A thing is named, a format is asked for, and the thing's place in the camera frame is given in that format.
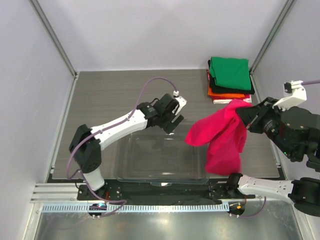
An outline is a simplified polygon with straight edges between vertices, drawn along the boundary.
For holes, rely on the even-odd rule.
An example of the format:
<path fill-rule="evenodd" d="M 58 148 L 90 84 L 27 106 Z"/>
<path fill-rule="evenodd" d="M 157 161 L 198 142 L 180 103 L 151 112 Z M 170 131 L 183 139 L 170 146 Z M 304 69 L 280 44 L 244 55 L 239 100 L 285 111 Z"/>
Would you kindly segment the left aluminium corner post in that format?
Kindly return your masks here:
<path fill-rule="evenodd" d="M 77 76 L 77 71 L 73 67 L 69 57 L 67 56 L 67 53 L 65 52 L 60 40 L 58 39 L 58 36 L 55 33 L 55 30 L 53 29 L 52 25 L 50 24 L 49 19 L 47 18 L 43 8 L 41 7 L 38 0 L 28 0 L 32 8 L 34 9 L 37 17 L 39 18 L 40 22 L 42 23 L 45 31 L 47 32 L 49 38 L 51 39 L 54 47 L 56 48 L 58 54 L 60 55 L 61 59 L 63 60 L 64 64 L 66 65 L 67 69 L 75 78 Z"/>

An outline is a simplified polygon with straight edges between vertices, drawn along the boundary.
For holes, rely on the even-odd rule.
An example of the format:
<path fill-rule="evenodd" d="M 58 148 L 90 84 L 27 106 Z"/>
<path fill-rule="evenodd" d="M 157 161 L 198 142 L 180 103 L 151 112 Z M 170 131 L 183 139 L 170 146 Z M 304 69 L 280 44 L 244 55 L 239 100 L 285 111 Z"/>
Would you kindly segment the green folded t-shirt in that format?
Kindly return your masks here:
<path fill-rule="evenodd" d="M 243 91 L 251 89 L 249 60 L 246 58 L 212 56 L 209 73 L 218 87 Z"/>

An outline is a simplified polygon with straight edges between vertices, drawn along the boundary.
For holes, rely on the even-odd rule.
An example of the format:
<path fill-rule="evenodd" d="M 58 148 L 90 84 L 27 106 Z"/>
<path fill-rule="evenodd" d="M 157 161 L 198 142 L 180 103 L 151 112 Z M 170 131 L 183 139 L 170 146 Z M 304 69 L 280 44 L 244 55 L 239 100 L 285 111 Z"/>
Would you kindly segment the right aluminium corner post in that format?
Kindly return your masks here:
<path fill-rule="evenodd" d="M 285 22 L 286 18 L 288 17 L 290 11 L 294 7 L 296 0 L 286 0 L 283 7 L 281 8 L 279 14 L 277 15 L 265 41 L 263 42 L 256 58 L 254 59 L 251 67 L 250 67 L 250 74 L 252 75 L 254 71 L 257 69 L 258 65 L 260 64 L 261 60 L 263 59 L 264 55 L 266 54 L 267 50 L 270 48 L 272 42 L 274 41 L 276 35 L 280 31 L 283 23 Z"/>

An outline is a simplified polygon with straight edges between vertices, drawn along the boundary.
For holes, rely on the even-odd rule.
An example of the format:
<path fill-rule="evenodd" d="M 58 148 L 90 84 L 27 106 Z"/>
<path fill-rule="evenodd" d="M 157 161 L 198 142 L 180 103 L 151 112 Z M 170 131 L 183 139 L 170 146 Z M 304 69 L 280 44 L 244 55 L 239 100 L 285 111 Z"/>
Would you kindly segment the crimson red t-shirt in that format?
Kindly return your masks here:
<path fill-rule="evenodd" d="M 204 169 L 209 174 L 228 176 L 241 171 L 240 154 L 243 152 L 247 129 L 236 110 L 252 104 L 234 99 L 218 110 L 192 125 L 185 143 L 192 147 L 208 145 Z"/>

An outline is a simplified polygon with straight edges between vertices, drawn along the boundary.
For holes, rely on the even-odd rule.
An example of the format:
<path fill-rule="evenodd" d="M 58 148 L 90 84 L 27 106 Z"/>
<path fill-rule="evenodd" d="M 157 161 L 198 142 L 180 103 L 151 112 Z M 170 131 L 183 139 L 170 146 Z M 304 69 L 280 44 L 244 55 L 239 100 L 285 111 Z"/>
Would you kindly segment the red folded t-shirt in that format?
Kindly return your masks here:
<path fill-rule="evenodd" d="M 208 82 L 210 82 L 211 75 L 210 75 L 210 72 L 209 72 L 208 69 L 206 70 L 206 75 L 207 75 L 207 80 L 208 80 Z"/>

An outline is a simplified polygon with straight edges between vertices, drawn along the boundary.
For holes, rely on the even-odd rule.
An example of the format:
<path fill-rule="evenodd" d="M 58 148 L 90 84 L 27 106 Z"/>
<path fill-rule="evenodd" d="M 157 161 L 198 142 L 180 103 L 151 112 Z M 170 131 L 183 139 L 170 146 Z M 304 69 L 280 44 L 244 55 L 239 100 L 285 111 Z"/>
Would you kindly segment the aluminium corner post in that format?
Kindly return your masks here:
<path fill-rule="evenodd" d="M 77 71 L 73 67 L 69 57 L 67 56 L 67 53 L 65 52 L 60 40 L 58 39 L 58 36 L 55 33 L 55 30 L 53 29 L 52 25 L 50 24 L 49 19 L 47 18 L 43 8 L 41 7 L 38 0 L 28 0 L 32 8 L 34 9 L 37 17 L 39 18 L 40 22 L 42 23 L 45 31 L 47 32 L 49 38 L 51 39 L 54 47 L 56 48 L 58 54 L 60 55 L 61 59 L 63 60 L 64 64 L 66 65 L 67 69 L 75 78 L 77 76 Z"/>
<path fill-rule="evenodd" d="M 266 54 L 267 50 L 270 48 L 272 42 L 274 41 L 276 35 L 280 31 L 283 23 L 285 22 L 286 18 L 288 17 L 290 11 L 294 7 L 296 0 L 286 0 L 283 7 L 281 8 L 279 14 L 277 15 L 265 41 L 263 42 L 256 58 L 254 59 L 251 67 L 250 67 L 250 74 L 252 75 L 254 71 L 257 69 L 258 65 L 260 64 L 261 60 L 263 59 L 264 55 Z"/>

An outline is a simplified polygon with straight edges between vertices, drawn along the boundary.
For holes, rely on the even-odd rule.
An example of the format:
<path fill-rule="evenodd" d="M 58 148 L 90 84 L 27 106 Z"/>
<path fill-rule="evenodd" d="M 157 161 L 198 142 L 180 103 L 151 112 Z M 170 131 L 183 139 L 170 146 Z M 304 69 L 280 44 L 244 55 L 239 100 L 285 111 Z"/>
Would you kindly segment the white folded t-shirt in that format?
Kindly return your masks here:
<path fill-rule="evenodd" d="M 252 103 L 252 96 L 249 95 L 249 97 L 246 98 L 232 98 L 232 99 L 213 99 L 213 104 L 228 104 L 233 100 L 241 100 L 247 103 Z"/>

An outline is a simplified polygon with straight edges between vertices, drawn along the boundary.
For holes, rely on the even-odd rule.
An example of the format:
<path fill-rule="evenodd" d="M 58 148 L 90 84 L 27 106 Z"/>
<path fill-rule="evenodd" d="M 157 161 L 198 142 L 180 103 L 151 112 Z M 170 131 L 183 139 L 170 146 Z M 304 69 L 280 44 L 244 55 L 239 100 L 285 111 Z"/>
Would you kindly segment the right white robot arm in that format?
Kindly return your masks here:
<path fill-rule="evenodd" d="M 267 97 L 236 113 L 249 132 L 265 134 L 291 162 L 307 157 L 306 166 L 319 172 L 320 116 L 298 106 L 281 110 L 275 103 L 276 99 Z M 231 198 L 258 195 L 292 204 L 310 216 L 320 215 L 320 181 L 315 178 L 276 181 L 232 173 L 225 191 Z"/>

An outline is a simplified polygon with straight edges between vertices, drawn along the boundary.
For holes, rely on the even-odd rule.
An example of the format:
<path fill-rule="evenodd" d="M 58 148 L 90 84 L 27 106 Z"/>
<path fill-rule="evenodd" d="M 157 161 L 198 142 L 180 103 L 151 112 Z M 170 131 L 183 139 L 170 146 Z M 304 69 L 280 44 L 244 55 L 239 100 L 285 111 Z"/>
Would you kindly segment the orange folded t-shirt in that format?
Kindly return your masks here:
<path fill-rule="evenodd" d="M 216 93 L 210 87 L 208 87 L 207 95 L 213 99 L 244 99 L 246 97 L 241 93 Z"/>

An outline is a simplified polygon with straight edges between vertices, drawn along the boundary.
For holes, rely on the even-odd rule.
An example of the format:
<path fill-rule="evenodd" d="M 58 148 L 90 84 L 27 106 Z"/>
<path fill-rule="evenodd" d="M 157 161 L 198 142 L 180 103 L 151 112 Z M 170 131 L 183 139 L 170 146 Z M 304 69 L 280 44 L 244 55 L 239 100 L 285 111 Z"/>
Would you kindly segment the aluminium frame rail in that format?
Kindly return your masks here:
<path fill-rule="evenodd" d="M 37 183 L 31 203 L 72 203 L 77 201 L 78 189 L 74 183 Z"/>

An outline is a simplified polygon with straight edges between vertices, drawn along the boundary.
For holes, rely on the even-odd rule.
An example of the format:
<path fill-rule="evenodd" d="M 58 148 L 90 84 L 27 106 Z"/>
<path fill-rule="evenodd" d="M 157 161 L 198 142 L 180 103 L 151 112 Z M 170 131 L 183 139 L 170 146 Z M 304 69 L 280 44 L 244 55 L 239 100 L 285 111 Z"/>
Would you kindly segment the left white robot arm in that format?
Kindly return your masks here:
<path fill-rule="evenodd" d="M 170 134 L 182 122 L 180 111 L 187 100 L 166 93 L 161 99 L 137 104 L 129 113 L 102 125 L 79 126 L 70 143 L 70 158 L 75 160 L 84 180 L 89 185 L 89 194 L 100 200 L 107 192 L 100 166 L 102 151 L 119 139 L 147 128 L 159 127 Z"/>

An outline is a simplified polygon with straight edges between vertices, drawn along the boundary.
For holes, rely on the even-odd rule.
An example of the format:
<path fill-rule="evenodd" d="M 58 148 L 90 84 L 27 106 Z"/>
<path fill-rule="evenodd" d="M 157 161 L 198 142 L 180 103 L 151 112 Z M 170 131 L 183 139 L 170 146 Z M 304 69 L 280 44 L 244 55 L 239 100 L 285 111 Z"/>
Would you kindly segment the clear plastic bin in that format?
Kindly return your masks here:
<path fill-rule="evenodd" d="M 179 133 L 135 132 L 118 141 L 114 176 L 120 182 L 205 184 L 206 148 L 184 142 Z"/>

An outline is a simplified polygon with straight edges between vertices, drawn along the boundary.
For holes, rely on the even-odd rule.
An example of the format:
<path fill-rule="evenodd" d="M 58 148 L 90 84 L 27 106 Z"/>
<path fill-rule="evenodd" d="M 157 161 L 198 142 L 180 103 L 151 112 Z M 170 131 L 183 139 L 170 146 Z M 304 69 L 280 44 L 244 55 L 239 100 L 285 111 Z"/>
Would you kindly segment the black folded t-shirt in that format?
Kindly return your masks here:
<path fill-rule="evenodd" d="M 211 66 L 211 60 L 210 59 L 207 61 L 207 64 L 208 64 L 208 70 L 209 70 L 210 66 Z M 215 78 L 210 74 L 209 87 L 212 89 L 212 91 L 214 93 L 254 95 L 255 94 L 255 89 L 254 89 L 254 86 L 253 86 L 251 78 L 249 78 L 249 80 L 250 80 L 250 84 L 251 84 L 251 89 L 250 90 L 226 88 L 226 87 L 217 86 L 216 83 L 215 83 Z"/>

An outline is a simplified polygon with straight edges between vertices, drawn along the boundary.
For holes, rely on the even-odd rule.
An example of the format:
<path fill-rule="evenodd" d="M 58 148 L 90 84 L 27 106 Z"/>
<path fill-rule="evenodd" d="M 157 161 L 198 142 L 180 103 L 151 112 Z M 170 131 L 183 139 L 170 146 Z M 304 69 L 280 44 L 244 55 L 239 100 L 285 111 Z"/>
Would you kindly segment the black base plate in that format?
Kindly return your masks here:
<path fill-rule="evenodd" d="M 118 201 L 126 200 L 134 206 L 200 206 L 219 205 L 222 200 L 249 200 L 256 196 L 244 195 L 227 186 L 226 179 L 209 179 L 202 184 L 173 183 L 166 186 L 149 182 L 120 182 L 106 180 L 105 185 L 95 192 L 99 197 Z"/>

